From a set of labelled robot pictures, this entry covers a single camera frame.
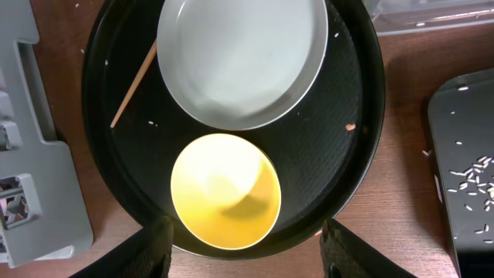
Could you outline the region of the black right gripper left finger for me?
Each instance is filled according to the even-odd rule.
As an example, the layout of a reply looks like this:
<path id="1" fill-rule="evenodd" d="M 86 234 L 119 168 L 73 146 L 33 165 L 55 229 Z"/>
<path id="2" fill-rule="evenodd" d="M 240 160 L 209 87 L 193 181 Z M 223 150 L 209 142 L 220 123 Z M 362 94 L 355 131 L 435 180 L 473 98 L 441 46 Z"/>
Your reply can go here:
<path id="1" fill-rule="evenodd" d="M 167 278 L 171 267 L 174 227 L 167 216 L 143 227 L 72 278 Z"/>

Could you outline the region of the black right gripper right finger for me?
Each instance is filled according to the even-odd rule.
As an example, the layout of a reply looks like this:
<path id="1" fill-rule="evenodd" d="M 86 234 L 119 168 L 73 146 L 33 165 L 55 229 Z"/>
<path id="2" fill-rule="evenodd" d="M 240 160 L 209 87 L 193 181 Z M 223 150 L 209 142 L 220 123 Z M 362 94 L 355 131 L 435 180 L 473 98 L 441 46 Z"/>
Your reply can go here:
<path id="1" fill-rule="evenodd" d="M 323 223 L 320 254 L 325 278 L 414 277 L 335 219 Z"/>

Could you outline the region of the yellow bowl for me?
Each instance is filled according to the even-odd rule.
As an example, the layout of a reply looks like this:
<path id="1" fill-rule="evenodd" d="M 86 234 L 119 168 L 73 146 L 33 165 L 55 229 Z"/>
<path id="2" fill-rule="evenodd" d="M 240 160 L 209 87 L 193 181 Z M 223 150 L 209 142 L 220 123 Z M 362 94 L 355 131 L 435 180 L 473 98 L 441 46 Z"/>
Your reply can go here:
<path id="1" fill-rule="evenodd" d="M 174 163 L 170 186 L 182 224 L 217 249 L 261 242 L 281 210 L 274 164 L 260 148 L 231 134 L 208 134 L 188 144 Z"/>

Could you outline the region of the wooden chopstick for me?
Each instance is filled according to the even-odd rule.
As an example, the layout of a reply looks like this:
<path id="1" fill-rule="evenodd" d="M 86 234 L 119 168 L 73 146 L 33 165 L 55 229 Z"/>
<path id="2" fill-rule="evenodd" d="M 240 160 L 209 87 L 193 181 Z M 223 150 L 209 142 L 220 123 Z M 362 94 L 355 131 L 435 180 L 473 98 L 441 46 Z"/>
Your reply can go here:
<path id="1" fill-rule="evenodd" d="M 118 120 L 120 119 L 121 115 L 125 111 L 127 105 L 129 104 L 132 96 L 134 95 L 136 89 L 138 88 L 141 80 L 143 79 L 144 75 L 147 72 L 147 69 L 150 67 L 152 64 L 155 56 L 157 54 L 157 41 L 154 41 L 153 44 L 151 45 L 150 50 L 148 51 L 144 61 L 142 62 L 140 69 L 138 70 L 136 76 L 134 77 L 134 80 L 132 84 L 130 85 L 130 88 L 128 89 L 124 99 L 122 100 L 111 124 L 110 128 L 113 129 L 117 125 Z"/>

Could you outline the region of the white round plate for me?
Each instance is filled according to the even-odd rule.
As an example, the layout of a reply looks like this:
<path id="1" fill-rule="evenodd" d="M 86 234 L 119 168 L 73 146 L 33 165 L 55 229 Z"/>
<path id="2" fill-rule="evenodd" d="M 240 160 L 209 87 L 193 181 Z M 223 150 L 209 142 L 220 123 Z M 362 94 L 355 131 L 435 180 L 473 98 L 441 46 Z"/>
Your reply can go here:
<path id="1" fill-rule="evenodd" d="M 266 126 L 310 91 L 330 31 L 324 0 L 166 0 L 162 79 L 178 106 L 227 131 Z"/>

